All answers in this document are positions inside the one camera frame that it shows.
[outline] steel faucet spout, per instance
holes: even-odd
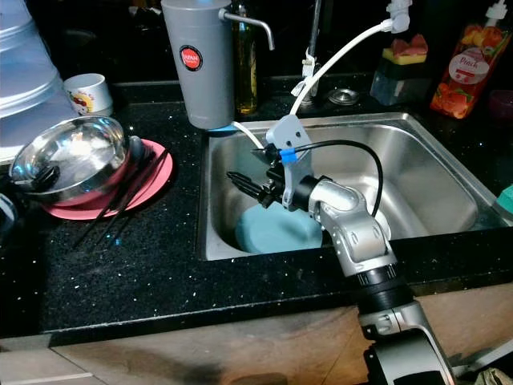
[[[237,14],[230,14],[225,8],[221,8],[219,10],[219,19],[221,20],[232,20],[234,22],[246,22],[248,24],[253,24],[254,26],[260,26],[264,28],[265,33],[267,34],[267,40],[269,42],[269,50],[274,51],[274,37],[271,28],[266,22],[262,22],[261,20],[256,20],[255,18],[244,18]]]
[[[322,0],[315,0],[313,8],[312,32],[310,33],[310,42],[308,45],[308,54],[315,57],[315,48],[317,45],[317,36],[319,35],[319,19],[321,18]]]

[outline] stainless steel bowl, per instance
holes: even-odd
[[[9,175],[37,201],[81,205],[112,190],[127,167],[127,150],[128,140],[116,120],[82,116],[48,128],[23,147]],[[45,191],[34,191],[30,182],[39,171],[54,166],[59,168],[57,180]]]

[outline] glass bottle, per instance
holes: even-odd
[[[232,6],[235,14],[252,17],[245,0],[236,0]],[[255,28],[245,22],[233,23],[235,105],[243,115],[253,113],[258,103]]]

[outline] white hose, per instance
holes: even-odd
[[[256,136],[253,135],[253,133],[251,131],[249,131],[246,127],[244,127],[242,124],[240,124],[239,122],[232,122],[232,126],[240,129],[244,134],[246,134],[248,136],[249,139],[251,139],[251,141],[258,147],[258,148],[264,148],[264,146],[262,145],[262,143],[257,139]]]
[[[390,31],[392,29],[393,23],[393,20],[391,18],[388,18],[387,20],[377,24],[376,26],[373,26],[368,30],[361,32],[356,38],[351,40],[349,43],[345,44],[343,48],[339,50],[339,52],[333,55],[324,66],[319,68],[319,71],[317,71],[312,78],[306,78],[306,85],[301,90],[301,93],[297,96],[296,101],[294,102],[294,105],[290,110],[290,115],[296,115],[297,109],[301,105],[301,101],[305,98],[306,94],[308,94],[310,88],[312,88],[313,85],[321,78],[321,76],[323,76],[332,67],[332,65],[334,65],[342,56],[344,56],[347,52],[349,52],[352,48],[354,48],[354,46],[359,44],[361,41],[367,39],[369,36],[381,31]]]

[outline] soap dispenser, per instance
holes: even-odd
[[[504,0],[488,8],[486,20],[469,23],[431,100],[431,109],[456,119],[474,108],[497,62],[511,40]]]

